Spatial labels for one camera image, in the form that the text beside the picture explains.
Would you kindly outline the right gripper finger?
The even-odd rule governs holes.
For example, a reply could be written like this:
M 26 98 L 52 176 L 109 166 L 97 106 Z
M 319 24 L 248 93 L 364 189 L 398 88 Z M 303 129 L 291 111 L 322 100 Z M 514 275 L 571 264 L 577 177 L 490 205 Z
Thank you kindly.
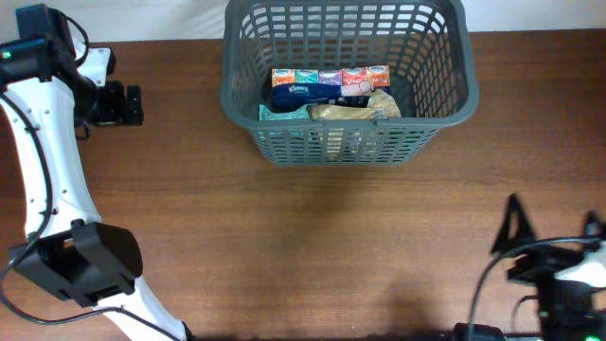
M 589 240 L 586 246 L 600 246 L 605 241 L 605 223 L 593 210 L 586 214 L 582 236 Z
M 516 193 L 508 197 L 504 220 L 492 245 L 490 254 L 501 256 L 523 245 L 536 242 L 534 229 Z

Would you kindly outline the Kleenex tissue multipack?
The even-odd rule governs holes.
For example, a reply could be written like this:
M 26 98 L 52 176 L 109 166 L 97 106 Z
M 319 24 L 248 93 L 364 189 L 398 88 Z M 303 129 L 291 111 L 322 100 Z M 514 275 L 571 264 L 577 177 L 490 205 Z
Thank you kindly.
M 372 65 L 333 70 L 273 69 L 270 103 L 278 111 L 304 105 L 336 104 L 366 107 L 370 93 L 377 89 L 391 93 L 388 65 Z

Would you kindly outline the teal snack packet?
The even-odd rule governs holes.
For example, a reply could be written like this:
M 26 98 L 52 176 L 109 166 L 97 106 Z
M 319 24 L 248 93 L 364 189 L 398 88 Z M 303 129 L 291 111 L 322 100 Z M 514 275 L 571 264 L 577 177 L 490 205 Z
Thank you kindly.
M 282 121 L 282 120 L 297 120 L 297 119 L 310 120 L 310 114 L 308 112 L 307 107 L 308 107 L 307 105 L 304 105 L 291 112 L 277 113 L 277 112 L 273 112 L 267 106 L 261 104 L 259 106 L 258 118 L 260 121 Z M 281 131 L 271 131 L 268 135 L 271 138 L 274 138 L 274 137 L 283 137 L 285 134 Z M 295 130 L 289 130 L 288 135 L 293 138 L 296 138 L 296 139 L 303 138 L 303 133 L 295 131 Z M 258 133 L 258 137 L 261 140 L 265 140 L 265 137 L 263 136 L 262 133 Z

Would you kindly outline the tan vacuum food pouch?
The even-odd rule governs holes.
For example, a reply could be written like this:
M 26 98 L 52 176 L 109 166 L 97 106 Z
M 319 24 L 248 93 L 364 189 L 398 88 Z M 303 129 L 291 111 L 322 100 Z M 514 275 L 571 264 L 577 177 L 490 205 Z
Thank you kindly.
M 370 93 L 366 107 L 349 107 L 336 104 L 313 104 L 308 107 L 312 120 L 385 120 L 401 117 L 401 110 L 394 98 L 382 89 Z M 336 158 L 341 150 L 345 152 L 356 150 L 362 138 L 361 132 L 353 133 L 352 147 L 346 147 L 343 142 L 345 133 L 334 131 L 318 133 L 321 140 L 327 140 L 327 153 L 330 158 Z

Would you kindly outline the green lid glass jar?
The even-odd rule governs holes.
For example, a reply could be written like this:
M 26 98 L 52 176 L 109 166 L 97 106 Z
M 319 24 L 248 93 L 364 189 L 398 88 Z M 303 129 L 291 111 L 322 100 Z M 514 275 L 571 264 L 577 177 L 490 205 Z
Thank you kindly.
M 378 149 L 379 157 L 385 161 L 404 160 L 417 153 L 433 136 L 420 130 L 391 130 L 383 135 Z

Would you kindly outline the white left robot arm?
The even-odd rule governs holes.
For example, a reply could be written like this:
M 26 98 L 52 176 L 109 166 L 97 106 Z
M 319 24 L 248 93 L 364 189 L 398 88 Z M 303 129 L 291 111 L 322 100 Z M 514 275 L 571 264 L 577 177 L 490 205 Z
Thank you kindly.
M 114 80 L 112 49 L 91 47 L 60 10 L 23 7 L 16 21 L 18 39 L 1 46 L 1 108 L 24 181 L 26 241 L 9 250 L 8 270 L 133 340 L 190 339 L 144 280 L 134 234 L 102 221 L 80 160 L 92 127 L 142 124 L 140 88 Z

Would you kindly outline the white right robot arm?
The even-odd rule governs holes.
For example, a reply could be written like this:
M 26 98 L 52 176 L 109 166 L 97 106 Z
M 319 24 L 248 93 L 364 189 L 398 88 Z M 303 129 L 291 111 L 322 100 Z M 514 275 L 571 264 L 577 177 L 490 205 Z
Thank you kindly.
M 491 247 L 491 261 L 475 285 L 468 321 L 454 327 L 453 340 L 522 340 L 526 336 L 474 322 L 482 289 L 493 268 L 514 260 L 509 282 L 535 289 L 521 302 L 537 302 L 540 331 L 534 340 L 603 340 L 605 311 L 594 295 L 605 290 L 605 222 L 592 210 L 578 236 L 538 239 L 522 202 L 508 197 L 504 219 Z

